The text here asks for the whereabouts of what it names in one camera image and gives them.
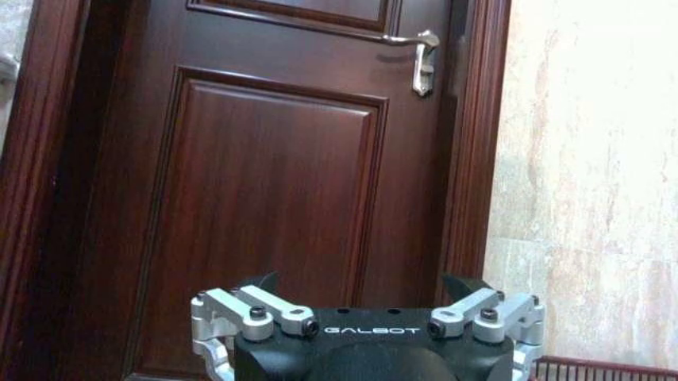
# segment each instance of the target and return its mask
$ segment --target wall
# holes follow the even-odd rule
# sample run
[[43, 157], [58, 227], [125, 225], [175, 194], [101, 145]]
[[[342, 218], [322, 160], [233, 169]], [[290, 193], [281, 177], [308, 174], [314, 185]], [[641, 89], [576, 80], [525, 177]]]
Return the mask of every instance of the wall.
[[486, 255], [493, 286], [548, 300], [549, 354], [673, 369], [677, 14], [514, 0]]
[[[34, 0], [0, 1], [0, 54], [22, 58]], [[14, 83], [0, 83], [0, 154], [13, 109]]]

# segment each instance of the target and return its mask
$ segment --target door handle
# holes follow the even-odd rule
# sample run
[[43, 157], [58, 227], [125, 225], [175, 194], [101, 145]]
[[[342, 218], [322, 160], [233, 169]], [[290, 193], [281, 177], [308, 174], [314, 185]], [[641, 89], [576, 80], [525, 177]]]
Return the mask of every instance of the door handle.
[[425, 97], [434, 90], [436, 48], [441, 45], [441, 39], [436, 33], [425, 30], [417, 37], [396, 37], [385, 34], [382, 42], [393, 46], [417, 45], [413, 90], [420, 97]]

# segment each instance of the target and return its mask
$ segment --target screw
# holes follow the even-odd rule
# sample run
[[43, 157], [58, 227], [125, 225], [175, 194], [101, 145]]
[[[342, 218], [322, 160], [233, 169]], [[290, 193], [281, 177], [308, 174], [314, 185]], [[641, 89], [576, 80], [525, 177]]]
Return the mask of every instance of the screw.
[[500, 314], [494, 308], [484, 308], [481, 310], [481, 319], [485, 321], [496, 322], [500, 318]]
[[309, 338], [314, 337], [318, 331], [321, 331], [321, 325], [316, 320], [306, 321], [305, 325], [301, 327], [301, 334]]
[[250, 308], [250, 317], [253, 320], [262, 320], [266, 318], [266, 308], [262, 306], [257, 306]]
[[441, 339], [445, 337], [445, 326], [441, 325], [437, 321], [430, 321], [429, 325], [426, 326], [426, 330], [429, 331], [429, 335], [434, 339]]

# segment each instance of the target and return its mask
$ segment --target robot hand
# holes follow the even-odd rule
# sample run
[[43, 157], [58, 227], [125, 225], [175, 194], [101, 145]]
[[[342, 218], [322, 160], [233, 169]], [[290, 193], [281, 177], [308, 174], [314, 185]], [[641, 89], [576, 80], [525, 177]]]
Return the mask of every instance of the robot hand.
[[433, 310], [313, 310], [254, 285], [205, 291], [191, 301], [193, 350], [216, 381], [526, 381], [542, 356], [540, 299], [505, 298], [484, 283], [450, 293], [465, 297]]

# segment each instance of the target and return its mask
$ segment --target metal railing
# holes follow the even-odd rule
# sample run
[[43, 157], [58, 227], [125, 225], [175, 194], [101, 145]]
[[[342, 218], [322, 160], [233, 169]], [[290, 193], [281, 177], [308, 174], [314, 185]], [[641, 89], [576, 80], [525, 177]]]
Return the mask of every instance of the metal railing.
[[556, 356], [537, 362], [534, 376], [540, 381], [678, 381], [678, 371]]

